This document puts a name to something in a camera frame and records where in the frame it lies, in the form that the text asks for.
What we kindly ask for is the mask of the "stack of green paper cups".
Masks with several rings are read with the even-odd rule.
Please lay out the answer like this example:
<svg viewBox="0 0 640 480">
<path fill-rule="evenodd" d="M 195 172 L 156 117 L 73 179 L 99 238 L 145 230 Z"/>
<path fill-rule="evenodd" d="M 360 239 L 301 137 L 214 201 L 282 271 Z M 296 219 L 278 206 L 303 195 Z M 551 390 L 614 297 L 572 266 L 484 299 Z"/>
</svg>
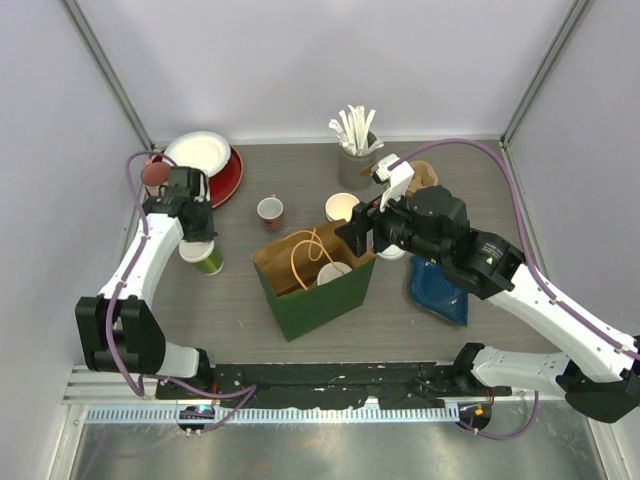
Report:
<svg viewBox="0 0 640 480">
<path fill-rule="evenodd" d="M 330 222 L 338 220 L 348 222 L 351 219 L 353 208 L 359 202 L 360 200 L 350 193 L 336 193 L 325 202 L 325 215 Z"/>
</svg>

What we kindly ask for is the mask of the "stack of white lids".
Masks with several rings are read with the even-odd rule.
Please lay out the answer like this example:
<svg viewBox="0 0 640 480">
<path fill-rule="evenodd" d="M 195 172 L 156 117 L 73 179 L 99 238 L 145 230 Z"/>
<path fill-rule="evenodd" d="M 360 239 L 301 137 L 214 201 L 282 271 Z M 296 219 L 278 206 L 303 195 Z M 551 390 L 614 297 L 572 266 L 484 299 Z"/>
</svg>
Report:
<svg viewBox="0 0 640 480">
<path fill-rule="evenodd" d="M 397 246 L 391 245 L 385 250 L 377 252 L 376 255 L 383 260 L 396 261 L 405 255 L 405 251 Z"/>
</svg>

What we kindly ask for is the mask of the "white cup lid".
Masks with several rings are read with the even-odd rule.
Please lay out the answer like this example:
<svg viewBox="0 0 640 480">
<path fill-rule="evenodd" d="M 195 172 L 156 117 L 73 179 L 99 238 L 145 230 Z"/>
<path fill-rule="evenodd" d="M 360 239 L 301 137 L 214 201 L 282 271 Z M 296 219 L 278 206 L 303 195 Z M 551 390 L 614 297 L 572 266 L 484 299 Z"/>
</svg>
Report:
<svg viewBox="0 0 640 480">
<path fill-rule="evenodd" d="M 178 247 L 181 258 L 188 263 L 203 262 L 214 252 L 215 242 L 181 241 Z"/>
<path fill-rule="evenodd" d="M 352 271 L 352 268 L 343 262 L 329 262 L 324 265 L 318 272 L 316 284 L 318 286 L 325 285 L 336 280 Z"/>
</svg>

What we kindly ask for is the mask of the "green paper bag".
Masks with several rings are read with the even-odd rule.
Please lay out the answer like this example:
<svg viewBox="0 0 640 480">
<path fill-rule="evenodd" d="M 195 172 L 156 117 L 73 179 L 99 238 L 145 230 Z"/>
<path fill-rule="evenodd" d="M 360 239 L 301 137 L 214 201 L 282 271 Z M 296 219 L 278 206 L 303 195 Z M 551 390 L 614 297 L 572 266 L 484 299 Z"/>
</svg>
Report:
<svg viewBox="0 0 640 480">
<path fill-rule="evenodd" d="M 281 237 L 253 253 L 256 273 L 280 330 L 293 341 L 360 307 L 367 296 L 376 255 L 356 257 L 336 236 L 343 220 L 308 227 Z M 352 271 L 318 286 L 319 270 L 343 262 Z"/>
</svg>

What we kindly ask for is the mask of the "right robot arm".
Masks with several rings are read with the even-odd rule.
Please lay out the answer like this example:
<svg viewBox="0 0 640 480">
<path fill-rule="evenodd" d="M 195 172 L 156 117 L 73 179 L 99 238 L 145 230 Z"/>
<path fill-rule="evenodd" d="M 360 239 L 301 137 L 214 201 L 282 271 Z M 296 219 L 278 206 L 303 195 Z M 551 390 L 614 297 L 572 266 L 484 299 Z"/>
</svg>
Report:
<svg viewBox="0 0 640 480">
<path fill-rule="evenodd" d="M 359 203 L 335 233 L 357 257 L 396 246 L 439 266 L 454 286 L 518 317 L 559 350 L 531 354 L 467 343 L 452 366 L 456 391 L 534 390 L 561 397 L 603 423 L 638 408 L 638 338 L 552 293 L 551 283 L 519 248 L 471 227 L 465 203 L 446 188 L 421 189 L 409 199 Z"/>
</svg>

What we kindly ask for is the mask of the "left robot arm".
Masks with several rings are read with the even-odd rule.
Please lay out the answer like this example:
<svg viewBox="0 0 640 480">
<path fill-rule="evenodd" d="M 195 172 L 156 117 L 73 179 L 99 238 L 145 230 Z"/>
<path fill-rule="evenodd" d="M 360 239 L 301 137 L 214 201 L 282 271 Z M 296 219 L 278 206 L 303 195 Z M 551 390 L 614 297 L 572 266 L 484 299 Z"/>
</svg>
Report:
<svg viewBox="0 0 640 480">
<path fill-rule="evenodd" d="M 151 306 L 174 252 L 208 275 L 223 264 L 205 172 L 170 168 L 167 185 L 145 200 L 142 212 L 134 242 L 112 278 L 76 304 L 84 359 L 92 371 L 177 377 L 187 396 L 200 399 L 213 385 L 204 351 L 168 342 Z"/>
</svg>

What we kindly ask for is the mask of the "red round tray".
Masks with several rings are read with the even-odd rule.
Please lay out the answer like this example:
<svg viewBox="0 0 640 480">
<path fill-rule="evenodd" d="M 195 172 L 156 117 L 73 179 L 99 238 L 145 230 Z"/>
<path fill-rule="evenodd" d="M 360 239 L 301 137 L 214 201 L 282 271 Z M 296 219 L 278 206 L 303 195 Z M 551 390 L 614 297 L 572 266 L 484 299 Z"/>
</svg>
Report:
<svg viewBox="0 0 640 480">
<path fill-rule="evenodd" d="M 175 169 L 185 169 L 194 170 L 195 174 L 193 175 L 194 181 L 192 185 L 195 187 L 196 198 L 198 199 L 199 194 L 199 178 L 197 168 L 185 167 L 185 166 L 177 166 L 175 162 L 170 158 L 166 158 L 164 156 L 164 151 L 158 152 L 151 159 L 148 159 L 145 163 L 145 166 L 149 162 L 158 162 L 163 161 L 168 163 L 171 166 L 169 180 L 168 182 L 160 187 L 159 193 L 157 195 L 163 196 L 166 194 L 166 190 L 169 187 L 174 186 L 174 182 L 170 179 L 171 172 Z M 224 169 L 216 174 L 213 177 L 208 177 L 209 180 L 209 193 L 210 193 L 210 205 L 213 210 L 221 207 L 224 203 L 226 203 L 236 192 L 238 189 L 243 177 L 243 162 L 238 154 L 238 152 L 231 148 L 231 157 L 224 167 Z"/>
</svg>

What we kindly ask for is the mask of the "floral pink tumbler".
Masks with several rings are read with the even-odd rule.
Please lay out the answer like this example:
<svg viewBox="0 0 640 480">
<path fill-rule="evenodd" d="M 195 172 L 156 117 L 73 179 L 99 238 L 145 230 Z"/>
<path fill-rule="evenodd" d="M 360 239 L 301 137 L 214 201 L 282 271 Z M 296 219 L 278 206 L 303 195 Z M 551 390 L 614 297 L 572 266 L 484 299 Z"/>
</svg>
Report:
<svg viewBox="0 0 640 480">
<path fill-rule="evenodd" d="M 169 180 L 171 166 L 163 161 L 149 162 L 141 172 L 141 181 L 148 196 L 156 196 Z"/>
</svg>

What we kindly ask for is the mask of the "white paper plate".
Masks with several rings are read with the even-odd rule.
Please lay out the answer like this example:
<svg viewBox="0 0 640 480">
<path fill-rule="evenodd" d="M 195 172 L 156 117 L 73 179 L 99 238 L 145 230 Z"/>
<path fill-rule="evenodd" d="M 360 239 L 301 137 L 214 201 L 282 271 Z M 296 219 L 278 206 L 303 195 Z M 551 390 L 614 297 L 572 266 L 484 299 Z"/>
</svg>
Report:
<svg viewBox="0 0 640 480">
<path fill-rule="evenodd" d="M 231 147 L 221 135 L 195 131 L 173 140 L 164 151 L 177 166 L 197 168 L 208 177 L 220 173 L 231 157 Z"/>
</svg>

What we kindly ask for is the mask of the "grey straw holder cup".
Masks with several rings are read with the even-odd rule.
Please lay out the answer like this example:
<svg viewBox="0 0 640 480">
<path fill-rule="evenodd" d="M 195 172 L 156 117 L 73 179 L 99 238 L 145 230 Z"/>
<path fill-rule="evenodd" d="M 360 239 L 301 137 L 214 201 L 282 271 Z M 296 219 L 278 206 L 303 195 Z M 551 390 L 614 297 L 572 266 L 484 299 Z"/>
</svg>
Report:
<svg viewBox="0 0 640 480">
<path fill-rule="evenodd" d="M 373 164 L 376 160 L 376 150 L 372 150 L 363 156 L 352 155 L 342 146 L 338 154 L 338 180 L 341 186 L 348 190 L 364 190 L 371 184 L 369 174 L 361 172 Z"/>
</svg>

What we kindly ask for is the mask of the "cardboard cup carrier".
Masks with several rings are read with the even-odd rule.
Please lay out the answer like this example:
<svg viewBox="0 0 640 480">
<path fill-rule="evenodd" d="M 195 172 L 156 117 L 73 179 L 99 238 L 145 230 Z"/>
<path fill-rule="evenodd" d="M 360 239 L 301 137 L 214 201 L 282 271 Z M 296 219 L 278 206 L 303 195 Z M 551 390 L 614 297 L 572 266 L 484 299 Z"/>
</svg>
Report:
<svg viewBox="0 0 640 480">
<path fill-rule="evenodd" d="M 434 168 L 424 160 L 414 160 L 409 163 L 413 169 L 413 177 L 406 190 L 406 195 L 412 197 L 418 190 L 434 187 L 439 184 L 439 178 Z"/>
</svg>

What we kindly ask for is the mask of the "blue leaf-shaped dish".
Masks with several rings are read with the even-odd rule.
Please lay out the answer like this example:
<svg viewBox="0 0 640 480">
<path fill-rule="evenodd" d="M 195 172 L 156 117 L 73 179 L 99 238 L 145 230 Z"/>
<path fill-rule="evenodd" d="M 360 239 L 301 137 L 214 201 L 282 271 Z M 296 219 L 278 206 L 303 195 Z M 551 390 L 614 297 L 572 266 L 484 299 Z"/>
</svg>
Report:
<svg viewBox="0 0 640 480">
<path fill-rule="evenodd" d="M 410 258 L 408 294 L 423 309 L 460 327 L 468 326 L 469 295 L 444 276 L 443 270 L 418 256 Z"/>
</svg>

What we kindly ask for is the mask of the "white wrapped straws bundle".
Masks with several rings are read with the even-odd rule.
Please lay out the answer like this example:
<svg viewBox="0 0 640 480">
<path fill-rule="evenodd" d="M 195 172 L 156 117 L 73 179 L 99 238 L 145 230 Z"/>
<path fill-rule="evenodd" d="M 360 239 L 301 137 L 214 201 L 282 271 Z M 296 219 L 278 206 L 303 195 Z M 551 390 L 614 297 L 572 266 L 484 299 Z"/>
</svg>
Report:
<svg viewBox="0 0 640 480">
<path fill-rule="evenodd" d="M 375 109 L 367 110 L 363 105 L 348 105 L 348 112 L 341 110 L 338 119 L 331 119 L 328 127 L 335 133 L 339 145 L 353 156 L 365 156 L 384 146 L 378 138 L 369 141 L 371 126 L 376 117 Z"/>
</svg>

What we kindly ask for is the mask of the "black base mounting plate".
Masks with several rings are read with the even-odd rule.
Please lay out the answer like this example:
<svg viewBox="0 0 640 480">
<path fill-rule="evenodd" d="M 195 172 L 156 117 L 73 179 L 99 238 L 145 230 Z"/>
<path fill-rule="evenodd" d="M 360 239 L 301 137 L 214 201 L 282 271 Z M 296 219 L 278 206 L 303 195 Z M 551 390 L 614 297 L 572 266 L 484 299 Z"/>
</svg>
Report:
<svg viewBox="0 0 640 480">
<path fill-rule="evenodd" d="M 254 409 L 345 410 L 374 397 L 383 410 L 441 407 L 446 398 L 507 397 L 505 386 L 459 387 L 454 369 L 436 362 L 217 364 L 204 381 L 188 384 L 215 393 L 255 385 L 247 406 Z"/>
</svg>

